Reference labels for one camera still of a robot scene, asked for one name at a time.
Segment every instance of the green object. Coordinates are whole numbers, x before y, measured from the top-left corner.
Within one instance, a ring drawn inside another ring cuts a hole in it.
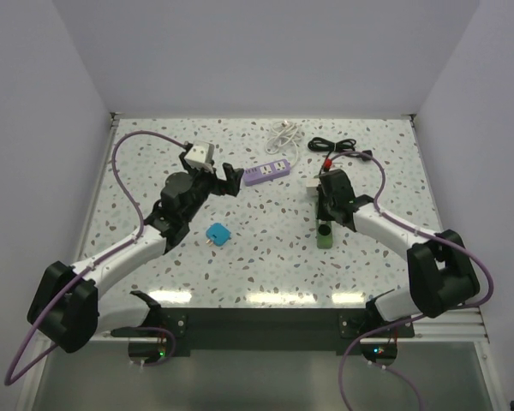
[[[316,219],[316,247],[327,249],[333,247],[333,227],[331,221]]]

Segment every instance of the robotic arm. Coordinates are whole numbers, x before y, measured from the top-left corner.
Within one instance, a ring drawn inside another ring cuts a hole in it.
[[[168,253],[188,233],[188,223],[207,200],[209,194],[237,196],[243,170],[223,164],[226,179],[219,180],[212,161],[213,145],[196,142],[188,145],[180,156],[185,172],[172,174],[144,220],[142,232],[134,233],[89,259],[71,266],[61,262],[50,265],[42,277],[38,291],[28,311],[27,319],[34,324],[38,316],[60,289],[73,278],[91,270],[51,309],[39,326],[64,351],[71,353],[83,347],[95,332],[138,325],[159,325],[160,306],[142,292],[122,307],[99,305],[99,299],[115,283],[151,259]],[[335,221],[349,229],[369,235],[408,262],[409,287],[392,290],[366,304],[366,324],[371,330],[414,314],[435,318],[441,313],[476,295],[479,283],[469,258],[451,247],[401,229],[383,217],[374,207],[374,199],[355,196],[349,178],[342,170],[320,174],[317,218]],[[463,247],[460,236],[447,230],[441,234],[426,231]],[[132,243],[121,249],[118,244]]]
[[[39,330],[67,353],[83,347],[95,332],[137,326],[152,311],[152,299],[143,293],[128,307],[107,307],[98,300],[118,281],[151,259],[168,253],[188,233],[188,223],[209,194],[237,196],[243,170],[223,164],[225,180],[218,179],[213,168],[213,145],[196,142],[179,157],[185,172],[169,176],[142,233],[134,231],[102,253],[71,266],[57,261],[50,265],[40,281],[27,319],[33,324],[44,308],[68,282],[88,266],[87,273],[45,316]],[[134,240],[120,251],[118,245]]]
[[[464,247],[455,231],[437,234],[397,217],[415,233],[402,229],[376,210],[373,198],[356,197],[342,170],[322,173],[318,192],[319,220],[335,221],[368,235],[408,263],[409,287],[389,291],[366,304],[370,329],[418,313],[435,318],[479,293],[480,284],[466,255],[417,234],[424,232]]]

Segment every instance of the black cable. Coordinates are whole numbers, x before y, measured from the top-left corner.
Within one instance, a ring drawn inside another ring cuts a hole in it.
[[[340,140],[337,143],[332,141],[323,139],[321,137],[314,137],[308,142],[308,150],[311,152],[327,152],[326,159],[324,163],[320,167],[320,171],[318,175],[322,174],[322,171],[329,170],[329,166],[327,166],[327,160],[329,156],[332,155],[333,152],[353,152],[356,150],[356,140],[354,139],[344,139]],[[373,152],[371,150],[362,150],[369,156],[373,156]],[[362,161],[369,161],[368,157],[364,157],[361,155],[354,155],[356,158],[360,158]]]
[[[314,137],[308,142],[308,149],[311,152],[329,152],[327,155],[329,157],[332,152],[354,151],[356,149],[356,140],[345,139],[334,143],[321,137]]]

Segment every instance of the power strip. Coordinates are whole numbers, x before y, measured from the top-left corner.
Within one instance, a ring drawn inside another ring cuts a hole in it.
[[[243,173],[243,181],[246,183],[246,186],[253,186],[254,184],[269,182],[275,178],[287,176],[290,171],[290,163],[287,160],[281,159],[246,169]]]

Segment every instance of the coiled white cable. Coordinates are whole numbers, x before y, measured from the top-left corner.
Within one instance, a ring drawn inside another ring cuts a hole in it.
[[[265,152],[268,154],[276,154],[288,144],[295,146],[295,160],[290,162],[293,167],[299,161],[299,142],[302,139],[301,126],[296,122],[274,122],[271,124],[270,138],[265,143]]]

